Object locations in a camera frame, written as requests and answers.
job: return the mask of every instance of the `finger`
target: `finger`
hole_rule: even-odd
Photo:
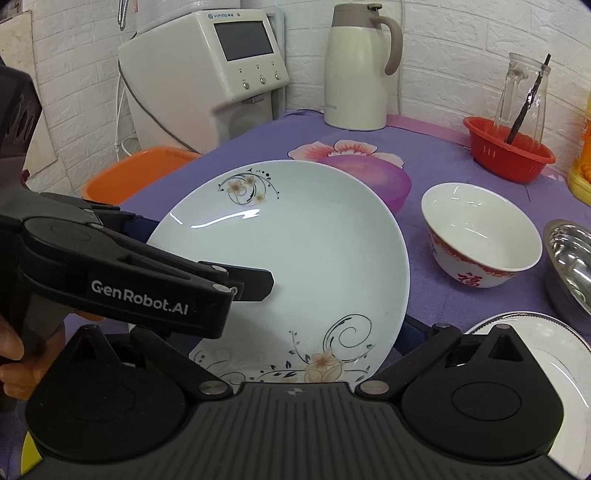
[[[65,345],[66,329],[62,323],[51,338],[45,342],[43,353],[39,356],[33,367],[33,376],[36,380],[36,384],[38,384],[43,378],[43,375],[47,373],[49,367],[51,367],[51,364],[64,349]]]
[[[12,398],[28,400],[33,394],[35,387],[23,387],[22,385],[4,384],[4,393]]]
[[[25,348],[21,339],[4,317],[0,315],[0,356],[10,360],[20,360],[24,354]]]
[[[6,364],[0,367],[0,380],[6,384],[34,387],[37,385],[33,371],[37,359],[29,359],[18,364]]]
[[[94,313],[83,312],[82,310],[74,310],[74,313],[79,317],[82,317],[86,320],[90,320],[91,322],[102,322],[105,317],[100,315],[96,315]]]

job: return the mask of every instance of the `glass pitcher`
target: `glass pitcher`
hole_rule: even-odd
[[[517,53],[509,53],[509,70],[505,78],[505,89],[496,110],[492,132],[494,137],[506,141],[524,104],[531,101],[512,145],[532,153],[538,150],[544,133],[546,90],[550,70],[550,67],[539,61]],[[541,76],[541,81],[534,98],[531,99],[538,76]]]

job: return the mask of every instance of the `white thermos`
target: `white thermos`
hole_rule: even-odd
[[[324,62],[324,121],[349,130],[386,126],[387,78],[402,58],[402,31],[380,4],[335,6]],[[382,32],[390,29],[391,45]]]

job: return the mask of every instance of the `stainless steel bowl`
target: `stainless steel bowl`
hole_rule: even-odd
[[[591,335],[591,232],[567,220],[544,227],[544,285],[560,319]]]

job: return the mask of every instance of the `display screen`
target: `display screen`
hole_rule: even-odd
[[[227,61],[273,53],[262,21],[214,24]]]

